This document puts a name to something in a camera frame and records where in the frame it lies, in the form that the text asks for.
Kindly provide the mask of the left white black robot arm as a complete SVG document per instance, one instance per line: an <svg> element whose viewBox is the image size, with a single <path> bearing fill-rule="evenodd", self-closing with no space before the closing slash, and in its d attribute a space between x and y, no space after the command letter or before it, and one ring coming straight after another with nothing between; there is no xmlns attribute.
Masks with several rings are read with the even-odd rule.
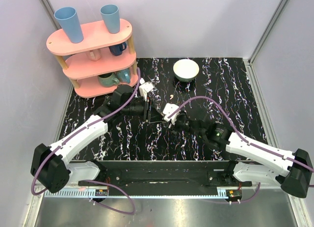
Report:
<svg viewBox="0 0 314 227"><path fill-rule="evenodd" d="M148 96L153 89L151 82L139 83L135 88L120 85L79 128L49 146L39 144L35 148L30 170L33 182L39 181L53 194L70 183L103 185L107 181L107 168L104 165L96 160L72 163L72 159L93 140L106 134L122 116L162 121L163 116L153 108Z"/></svg>

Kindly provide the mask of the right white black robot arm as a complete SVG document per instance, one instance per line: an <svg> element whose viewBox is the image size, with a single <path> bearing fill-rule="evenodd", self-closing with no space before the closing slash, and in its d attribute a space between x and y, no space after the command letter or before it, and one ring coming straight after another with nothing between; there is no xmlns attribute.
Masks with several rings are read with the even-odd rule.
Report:
<svg viewBox="0 0 314 227"><path fill-rule="evenodd" d="M229 186L240 182L260 182L280 187L297 198L305 198L310 187L313 166L307 151L279 149L248 138L232 127L207 119L192 120L185 112L166 115L169 128L198 135L210 149L223 149L254 161L253 165L231 162L223 173Z"/></svg>

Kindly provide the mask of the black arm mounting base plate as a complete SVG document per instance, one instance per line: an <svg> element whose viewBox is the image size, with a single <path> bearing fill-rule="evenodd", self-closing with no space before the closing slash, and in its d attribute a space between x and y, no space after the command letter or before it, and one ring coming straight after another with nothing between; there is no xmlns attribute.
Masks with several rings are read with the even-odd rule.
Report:
<svg viewBox="0 0 314 227"><path fill-rule="evenodd" d="M129 184L188 184L208 187L251 187L233 177L235 161L100 161L96 181Z"/></svg>

